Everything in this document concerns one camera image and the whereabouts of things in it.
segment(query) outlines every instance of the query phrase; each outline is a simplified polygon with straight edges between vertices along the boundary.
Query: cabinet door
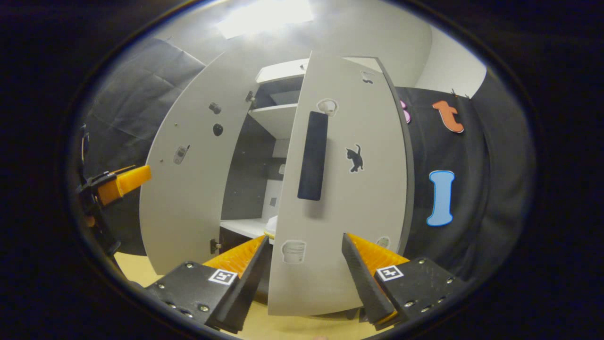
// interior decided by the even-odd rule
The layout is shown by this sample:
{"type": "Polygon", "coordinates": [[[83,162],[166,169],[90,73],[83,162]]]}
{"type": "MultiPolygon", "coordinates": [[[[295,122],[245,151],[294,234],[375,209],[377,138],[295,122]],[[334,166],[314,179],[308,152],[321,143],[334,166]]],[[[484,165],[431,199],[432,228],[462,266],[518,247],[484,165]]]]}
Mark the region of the cabinet door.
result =
{"type": "Polygon", "coordinates": [[[362,305],[342,256],[342,235],[375,242],[387,239],[387,247],[397,251],[406,172],[397,104],[378,63],[313,51],[289,144],[272,254],[269,314],[319,315],[362,305]],[[320,111],[318,102],[323,99],[335,100],[338,107],[327,119],[311,114],[320,111]],[[326,138],[315,136],[321,135],[322,120],[327,121],[326,138]],[[308,162],[320,163],[321,144],[323,180],[317,183],[321,175],[317,168],[304,168],[308,162]],[[301,177],[310,180],[307,186],[300,183],[301,177]]]}
{"type": "Polygon", "coordinates": [[[153,178],[141,188],[140,221],[157,274],[217,255],[210,253],[210,240],[219,239],[227,175],[250,106],[246,96],[258,89],[255,77],[263,66],[244,58],[232,51],[204,68],[155,136],[147,158],[153,178]]]}

